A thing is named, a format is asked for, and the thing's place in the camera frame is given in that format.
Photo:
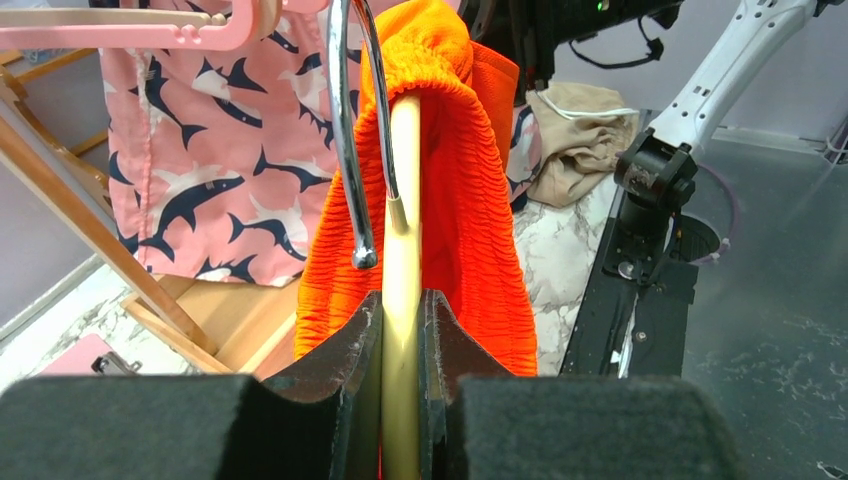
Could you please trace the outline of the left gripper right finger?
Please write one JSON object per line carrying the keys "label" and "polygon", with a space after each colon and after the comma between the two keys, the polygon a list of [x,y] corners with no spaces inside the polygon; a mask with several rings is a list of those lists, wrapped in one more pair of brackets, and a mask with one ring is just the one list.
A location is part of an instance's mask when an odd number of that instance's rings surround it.
{"label": "left gripper right finger", "polygon": [[670,377],[511,374],[445,295],[418,311],[425,479],[742,479],[712,402]]}

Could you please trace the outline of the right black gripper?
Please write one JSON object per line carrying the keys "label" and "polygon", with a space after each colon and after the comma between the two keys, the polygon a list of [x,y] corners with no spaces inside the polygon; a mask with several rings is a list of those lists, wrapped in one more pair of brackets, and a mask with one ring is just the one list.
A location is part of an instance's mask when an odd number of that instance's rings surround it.
{"label": "right black gripper", "polygon": [[544,90],[555,73],[554,53],[629,21],[650,18],[664,29],[676,22],[681,3],[665,0],[462,1],[458,14],[473,41],[515,63],[519,80],[514,98]]}

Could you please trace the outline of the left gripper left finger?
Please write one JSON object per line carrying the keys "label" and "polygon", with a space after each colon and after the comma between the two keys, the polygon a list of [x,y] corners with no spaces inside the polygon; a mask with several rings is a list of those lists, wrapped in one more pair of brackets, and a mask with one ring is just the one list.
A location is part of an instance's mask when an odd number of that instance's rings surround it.
{"label": "left gripper left finger", "polygon": [[381,296],[284,370],[37,376],[1,397],[5,479],[374,479]]}

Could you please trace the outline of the yellow hanger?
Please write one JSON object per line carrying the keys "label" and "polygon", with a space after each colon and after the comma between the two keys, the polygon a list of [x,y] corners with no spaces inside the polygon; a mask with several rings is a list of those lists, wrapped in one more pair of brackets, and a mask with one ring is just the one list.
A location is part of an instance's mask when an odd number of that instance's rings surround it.
{"label": "yellow hanger", "polygon": [[[356,14],[370,59],[386,187],[384,247],[376,241],[353,135],[348,86],[348,17]],[[421,287],[421,104],[415,94],[391,100],[373,15],[364,1],[333,1],[328,14],[328,87],[340,172],[354,234],[352,264],[382,269],[381,472],[419,479],[419,353]]]}

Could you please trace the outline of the orange shorts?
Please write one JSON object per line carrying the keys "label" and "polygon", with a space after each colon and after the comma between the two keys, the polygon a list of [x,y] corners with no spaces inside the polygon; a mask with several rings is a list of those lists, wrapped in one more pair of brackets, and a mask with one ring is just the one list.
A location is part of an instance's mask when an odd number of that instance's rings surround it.
{"label": "orange shorts", "polygon": [[[446,1],[406,1],[376,17],[392,103],[421,94],[422,287],[444,293],[463,329],[517,376],[537,374],[534,314],[513,238],[505,159],[519,68],[471,40]],[[354,127],[372,220],[385,184],[372,74],[360,74]],[[344,326],[382,284],[382,260],[351,263],[353,232],[340,173],[331,183],[299,286],[294,358]]]}

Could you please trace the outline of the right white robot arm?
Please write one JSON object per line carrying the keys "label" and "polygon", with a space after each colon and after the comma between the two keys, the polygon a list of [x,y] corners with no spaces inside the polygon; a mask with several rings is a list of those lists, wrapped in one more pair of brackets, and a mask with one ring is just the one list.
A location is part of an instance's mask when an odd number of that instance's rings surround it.
{"label": "right white robot arm", "polygon": [[[615,181],[624,205],[667,215],[695,191],[695,161],[721,120],[768,59],[828,7],[826,1],[742,1],[730,23],[671,104],[620,158]],[[554,51],[598,32],[648,17],[670,28],[677,1],[462,1],[458,13],[473,40],[521,70],[517,102],[547,86]]]}

